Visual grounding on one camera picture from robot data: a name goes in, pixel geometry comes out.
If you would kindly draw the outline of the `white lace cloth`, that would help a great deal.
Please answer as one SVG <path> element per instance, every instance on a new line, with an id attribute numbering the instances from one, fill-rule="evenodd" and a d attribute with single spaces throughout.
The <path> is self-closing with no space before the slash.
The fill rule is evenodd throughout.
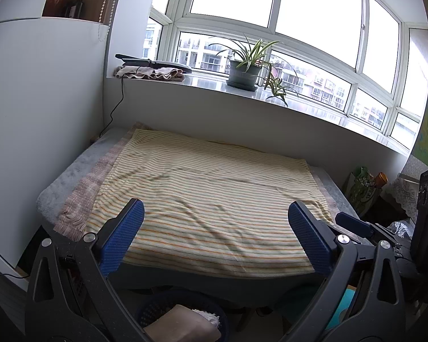
<path id="1" fill-rule="evenodd" d="M 411 154 L 401 172 L 385 190 L 412 221 L 417 219 L 420 177 L 425 171 L 428 171 L 428 165 Z"/>

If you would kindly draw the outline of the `white cabinet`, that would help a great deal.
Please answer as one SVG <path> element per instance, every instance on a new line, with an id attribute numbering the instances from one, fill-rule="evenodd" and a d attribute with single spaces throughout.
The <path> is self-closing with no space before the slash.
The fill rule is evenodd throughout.
<path id="1" fill-rule="evenodd" d="M 107 28 L 0 0 L 0 271 L 38 228 L 35 203 L 102 126 Z"/>

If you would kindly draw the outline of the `green gift bag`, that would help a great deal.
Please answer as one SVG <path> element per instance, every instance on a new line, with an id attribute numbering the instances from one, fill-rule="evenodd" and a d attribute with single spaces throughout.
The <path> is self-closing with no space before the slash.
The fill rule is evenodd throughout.
<path id="1" fill-rule="evenodd" d="M 366 166 L 361 166 L 350 173 L 342 191 L 358 217 L 363 217 L 387 183 L 383 172 L 373 176 Z"/>

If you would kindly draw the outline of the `silver foil bag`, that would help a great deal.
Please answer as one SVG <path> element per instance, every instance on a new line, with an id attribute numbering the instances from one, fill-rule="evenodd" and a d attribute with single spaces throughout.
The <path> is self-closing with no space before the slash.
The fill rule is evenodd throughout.
<path id="1" fill-rule="evenodd" d="M 387 227 L 394 235 L 412 240 L 415 224 L 412 220 L 394 221 Z"/>

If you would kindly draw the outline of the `potted spider plant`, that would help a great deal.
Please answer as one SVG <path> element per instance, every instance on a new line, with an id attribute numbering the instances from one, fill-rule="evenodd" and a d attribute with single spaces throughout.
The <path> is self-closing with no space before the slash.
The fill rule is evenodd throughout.
<path id="1" fill-rule="evenodd" d="M 292 86 L 284 85 L 282 78 L 274 75 L 275 65 L 267 59 L 267 52 L 279 41 L 265 42 L 263 39 L 258 39 L 252 45 L 248 37 L 245 36 L 245 40 L 247 43 L 230 39 L 233 47 L 227 46 L 225 43 L 220 44 L 223 49 L 218 51 L 217 55 L 228 51 L 232 53 L 229 60 L 229 78 L 226 84 L 253 92 L 256 90 L 257 80 L 261 79 L 264 90 L 269 89 L 271 93 L 268 99 L 278 98 L 287 107 L 287 95 L 291 93 L 298 97 L 299 92 Z"/>

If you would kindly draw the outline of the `black flat device on sill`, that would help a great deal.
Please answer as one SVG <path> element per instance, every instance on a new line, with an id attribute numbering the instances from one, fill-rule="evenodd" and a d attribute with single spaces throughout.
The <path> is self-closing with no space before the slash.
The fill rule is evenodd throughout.
<path id="1" fill-rule="evenodd" d="M 192 68 L 185 64 L 166 62 L 161 60 L 150 60 L 146 58 L 137 58 L 134 56 L 127 56 L 124 54 L 116 54 L 115 57 L 123 62 L 125 66 L 141 66 L 141 67 L 150 67 L 154 70 L 159 70 L 161 68 L 173 68 L 181 70 L 183 73 L 190 74 L 192 73 Z"/>

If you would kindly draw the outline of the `blue plastic waste basket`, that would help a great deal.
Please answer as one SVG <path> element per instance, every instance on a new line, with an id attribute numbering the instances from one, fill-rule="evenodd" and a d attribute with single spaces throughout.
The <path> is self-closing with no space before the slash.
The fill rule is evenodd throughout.
<path id="1" fill-rule="evenodd" d="M 197 297 L 155 297 L 135 318 L 152 341 L 228 341 L 234 326 L 218 303 Z"/>

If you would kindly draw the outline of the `beige folded cloth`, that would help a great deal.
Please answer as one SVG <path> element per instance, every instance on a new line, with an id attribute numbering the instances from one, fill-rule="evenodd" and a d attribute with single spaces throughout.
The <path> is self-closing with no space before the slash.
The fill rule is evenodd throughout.
<path id="1" fill-rule="evenodd" d="M 154 69 L 144 66 L 119 66 L 116 70 L 115 76 L 120 79 L 170 82 L 182 82 L 185 79 L 185 75 L 182 70 L 171 67 Z"/>

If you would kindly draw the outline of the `yellow striped towel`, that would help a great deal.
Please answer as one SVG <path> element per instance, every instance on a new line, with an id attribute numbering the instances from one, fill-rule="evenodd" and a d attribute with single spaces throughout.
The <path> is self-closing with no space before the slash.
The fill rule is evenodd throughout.
<path id="1" fill-rule="evenodd" d="M 332 223 L 307 162 L 173 134 L 137 129 L 96 194 L 86 230 L 98 232 L 129 200 L 144 222 L 126 263 L 199 275 L 271 279 L 312 272 L 288 222 L 301 201 Z"/>

